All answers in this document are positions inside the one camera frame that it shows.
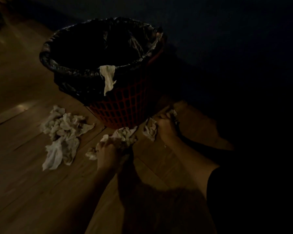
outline left hand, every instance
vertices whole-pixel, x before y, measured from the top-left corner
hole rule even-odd
[[[98,170],[107,169],[113,172],[117,170],[121,160],[121,155],[117,151],[116,144],[117,142],[113,142],[111,138],[109,138],[106,142],[99,143],[99,152],[97,153]]]

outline wastebasket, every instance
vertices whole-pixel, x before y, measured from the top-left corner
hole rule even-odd
[[[59,89],[88,106],[103,124],[132,128],[145,120],[146,67],[164,43],[162,29],[150,24],[123,17],[94,19],[55,32],[39,57],[54,72]]]

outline black garbage bag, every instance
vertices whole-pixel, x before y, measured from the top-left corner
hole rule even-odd
[[[105,78],[100,66],[116,66],[119,87],[162,47],[163,31],[129,18],[89,20],[65,27],[44,43],[40,61],[54,72],[54,82],[85,105],[101,101]]]

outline right hand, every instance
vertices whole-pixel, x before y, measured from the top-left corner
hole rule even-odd
[[[158,124],[158,134],[162,141],[169,145],[176,138],[178,138],[175,123],[170,119],[170,115],[161,114],[160,116],[155,116],[154,120]]]

